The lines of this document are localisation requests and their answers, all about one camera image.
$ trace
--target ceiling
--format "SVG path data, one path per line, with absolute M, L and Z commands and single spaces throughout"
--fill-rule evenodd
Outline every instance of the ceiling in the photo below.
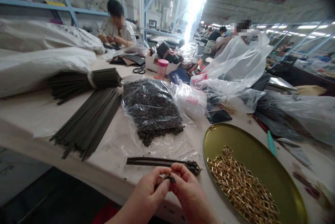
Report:
M 251 19 L 252 23 L 301 23 L 335 21 L 330 0 L 287 0 L 284 4 L 259 0 L 207 0 L 201 20 L 227 24 Z

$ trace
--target round metal tray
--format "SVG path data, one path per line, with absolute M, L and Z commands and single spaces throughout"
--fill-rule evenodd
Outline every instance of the round metal tray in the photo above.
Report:
M 233 158 L 243 163 L 254 177 L 266 185 L 280 211 L 282 224 L 308 223 L 303 199 L 286 169 L 260 141 L 246 131 L 229 124 L 215 124 L 208 128 L 203 142 L 205 161 L 207 158 L 214 160 L 226 145 L 233 151 Z

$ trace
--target scissors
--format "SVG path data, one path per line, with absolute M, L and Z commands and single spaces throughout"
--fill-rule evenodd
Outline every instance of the scissors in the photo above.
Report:
M 133 69 L 133 73 L 143 75 L 143 74 L 146 72 L 146 71 L 144 70 L 145 67 L 146 67 L 146 65 L 143 64 L 141 67 L 138 67 L 138 68 Z

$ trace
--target black hair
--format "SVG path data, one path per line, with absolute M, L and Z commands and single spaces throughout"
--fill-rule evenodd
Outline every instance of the black hair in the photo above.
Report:
M 249 29 L 251 25 L 251 20 L 244 20 L 236 26 L 236 31 L 241 32 L 243 30 Z
M 123 7 L 117 0 L 109 0 L 107 10 L 110 15 L 121 17 L 123 16 Z
M 222 26 L 222 27 L 220 27 L 219 31 L 227 32 L 227 28 L 226 28 L 226 26 Z

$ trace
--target pink lid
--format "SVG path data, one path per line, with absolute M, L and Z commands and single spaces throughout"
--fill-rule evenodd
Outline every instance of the pink lid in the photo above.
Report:
M 159 59 L 158 60 L 158 65 L 162 67 L 167 67 L 169 65 L 169 61 L 165 59 Z

